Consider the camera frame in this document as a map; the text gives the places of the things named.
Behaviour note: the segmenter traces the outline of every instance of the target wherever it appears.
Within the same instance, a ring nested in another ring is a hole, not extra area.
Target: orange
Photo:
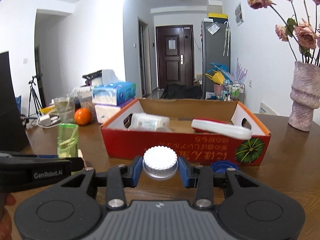
[[[75,113],[75,121],[78,125],[86,125],[91,121],[92,114],[88,108],[80,108]]]

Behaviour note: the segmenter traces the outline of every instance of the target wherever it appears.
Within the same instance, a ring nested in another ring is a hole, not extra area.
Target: pink marbled vase
[[[296,61],[290,94],[293,100],[289,124],[309,132],[313,111],[320,107],[320,67]]]

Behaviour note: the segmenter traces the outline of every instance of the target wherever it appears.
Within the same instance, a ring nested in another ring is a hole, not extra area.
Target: blue bottle cap
[[[216,163],[211,164],[211,169],[214,172],[225,172],[227,168],[235,168],[236,170],[240,170],[236,164],[231,163],[230,161],[217,161]]]

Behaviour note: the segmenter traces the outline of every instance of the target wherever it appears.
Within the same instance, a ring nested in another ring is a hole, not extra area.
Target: red cardboard box
[[[133,113],[170,117],[173,133],[128,130],[125,124]],[[234,125],[250,124],[252,139],[242,141],[214,133],[195,133],[194,118],[220,120]],[[101,132],[110,157],[132,160],[153,146],[164,145],[190,162],[210,165],[229,160],[238,165],[260,165],[271,134],[242,103],[196,99],[136,99],[111,117]]]

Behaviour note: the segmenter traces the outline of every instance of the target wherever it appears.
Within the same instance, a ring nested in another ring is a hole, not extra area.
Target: pumpkin picture
[[[259,138],[251,138],[244,141],[236,150],[236,161],[241,164],[253,163],[264,149],[264,142]]]

